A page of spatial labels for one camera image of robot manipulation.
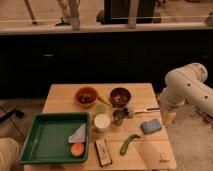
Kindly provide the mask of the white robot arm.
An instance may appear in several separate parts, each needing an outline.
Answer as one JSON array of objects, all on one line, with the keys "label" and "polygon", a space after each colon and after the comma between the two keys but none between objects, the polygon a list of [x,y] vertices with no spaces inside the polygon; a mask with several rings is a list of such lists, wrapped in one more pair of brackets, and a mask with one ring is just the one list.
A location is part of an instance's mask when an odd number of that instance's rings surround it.
[{"label": "white robot arm", "polygon": [[194,104],[201,114],[213,120],[213,88],[204,84],[207,77],[208,71],[200,63],[190,63],[166,74],[166,87],[158,96],[165,126],[174,120],[175,109],[182,106],[185,100]]}]

